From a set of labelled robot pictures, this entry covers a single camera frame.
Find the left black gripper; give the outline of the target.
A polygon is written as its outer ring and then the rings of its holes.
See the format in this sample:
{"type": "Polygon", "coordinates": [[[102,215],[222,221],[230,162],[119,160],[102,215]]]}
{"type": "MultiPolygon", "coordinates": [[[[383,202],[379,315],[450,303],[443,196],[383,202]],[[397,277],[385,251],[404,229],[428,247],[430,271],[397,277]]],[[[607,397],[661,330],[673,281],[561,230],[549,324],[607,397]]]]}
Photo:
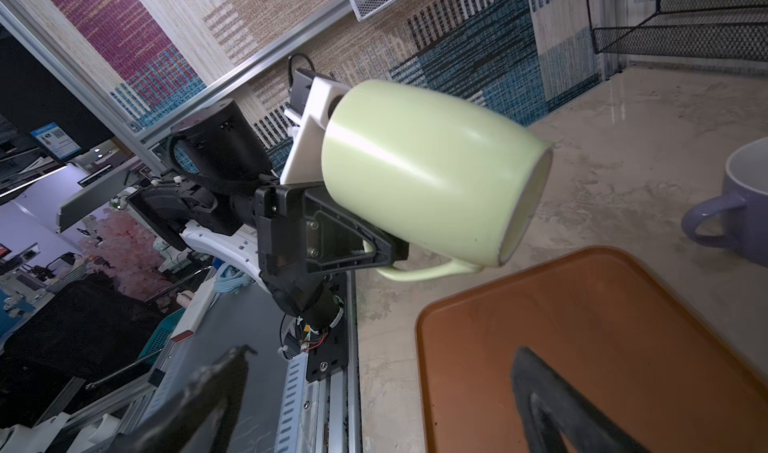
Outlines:
{"type": "Polygon", "coordinates": [[[335,202],[322,183],[259,188],[253,197],[265,281],[389,267],[409,244],[335,202]]]}

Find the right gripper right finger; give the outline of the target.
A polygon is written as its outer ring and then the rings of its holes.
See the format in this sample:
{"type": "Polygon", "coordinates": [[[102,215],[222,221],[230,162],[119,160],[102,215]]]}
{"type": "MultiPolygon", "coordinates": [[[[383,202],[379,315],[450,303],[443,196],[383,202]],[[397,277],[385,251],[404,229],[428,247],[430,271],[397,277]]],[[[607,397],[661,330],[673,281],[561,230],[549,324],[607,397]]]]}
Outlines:
{"type": "Polygon", "coordinates": [[[527,347],[516,351],[511,385],[531,452],[645,452],[527,347]]]}

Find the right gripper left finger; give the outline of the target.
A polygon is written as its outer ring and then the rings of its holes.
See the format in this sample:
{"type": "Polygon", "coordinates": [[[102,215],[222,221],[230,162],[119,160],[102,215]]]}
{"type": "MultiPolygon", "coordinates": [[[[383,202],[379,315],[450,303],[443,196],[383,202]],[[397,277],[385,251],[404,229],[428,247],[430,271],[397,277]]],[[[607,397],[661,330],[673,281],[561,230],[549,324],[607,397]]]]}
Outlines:
{"type": "Polygon", "coordinates": [[[111,452],[180,452],[215,414],[210,452],[225,452],[238,424],[248,381],[248,357],[257,351],[234,347],[216,363],[193,372],[184,389],[129,434],[115,438],[111,452]]]}

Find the light green mug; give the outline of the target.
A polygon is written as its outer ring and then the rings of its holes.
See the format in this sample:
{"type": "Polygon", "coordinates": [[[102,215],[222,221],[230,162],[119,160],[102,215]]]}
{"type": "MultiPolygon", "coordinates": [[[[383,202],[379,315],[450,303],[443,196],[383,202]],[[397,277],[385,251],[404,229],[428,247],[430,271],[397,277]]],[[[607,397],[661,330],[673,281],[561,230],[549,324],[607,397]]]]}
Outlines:
{"type": "Polygon", "coordinates": [[[535,214],[553,147],[512,120],[435,91],[370,80],[330,116],[322,174],[333,200],[386,233],[445,257],[417,282],[505,265],[535,214]]]}

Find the purple mug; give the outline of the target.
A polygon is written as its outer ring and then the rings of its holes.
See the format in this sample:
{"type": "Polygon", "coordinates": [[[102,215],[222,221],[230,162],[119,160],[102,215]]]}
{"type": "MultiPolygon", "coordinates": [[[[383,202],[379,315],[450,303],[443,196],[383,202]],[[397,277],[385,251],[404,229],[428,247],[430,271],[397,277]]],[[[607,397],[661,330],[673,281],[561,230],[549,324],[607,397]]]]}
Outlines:
{"type": "Polygon", "coordinates": [[[721,194],[692,207],[681,229],[694,243],[731,251],[752,263],[767,265],[767,140],[744,145],[726,161],[721,194]],[[697,232],[718,217],[720,235],[697,232]]]}

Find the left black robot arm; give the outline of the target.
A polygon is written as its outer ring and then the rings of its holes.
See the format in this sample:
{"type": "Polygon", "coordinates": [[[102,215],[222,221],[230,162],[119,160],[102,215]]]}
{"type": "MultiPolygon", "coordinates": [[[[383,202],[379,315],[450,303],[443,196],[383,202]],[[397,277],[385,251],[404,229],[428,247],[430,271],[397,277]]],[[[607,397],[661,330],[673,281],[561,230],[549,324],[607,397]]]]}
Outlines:
{"type": "Polygon", "coordinates": [[[408,256],[405,241],[341,207],[324,183],[280,184],[232,99],[174,125],[166,150],[171,172],[128,204],[171,246],[228,262],[316,332],[343,315],[334,275],[408,256]]]}

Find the brown rectangular tray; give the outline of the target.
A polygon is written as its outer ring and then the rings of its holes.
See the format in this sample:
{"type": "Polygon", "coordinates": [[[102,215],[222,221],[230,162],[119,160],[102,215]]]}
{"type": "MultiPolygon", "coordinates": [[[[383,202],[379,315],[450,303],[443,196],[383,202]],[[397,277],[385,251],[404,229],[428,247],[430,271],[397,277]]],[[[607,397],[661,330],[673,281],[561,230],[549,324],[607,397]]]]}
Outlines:
{"type": "Polygon", "coordinates": [[[767,384],[628,253],[589,247],[427,306],[415,327],[431,452],[523,452],[511,385],[536,353],[653,452],[763,452],[767,384]]]}

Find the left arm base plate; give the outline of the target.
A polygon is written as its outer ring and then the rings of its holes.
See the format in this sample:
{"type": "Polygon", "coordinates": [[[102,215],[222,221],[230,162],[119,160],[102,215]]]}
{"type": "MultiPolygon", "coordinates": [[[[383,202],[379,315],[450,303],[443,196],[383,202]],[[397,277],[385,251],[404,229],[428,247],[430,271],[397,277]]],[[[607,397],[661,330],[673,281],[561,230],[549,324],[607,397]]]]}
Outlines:
{"type": "Polygon", "coordinates": [[[348,275],[329,275],[303,311],[285,314],[279,328],[279,352],[286,360],[306,360],[305,379],[319,382],[344,370],[349,360],[348,275]]]}

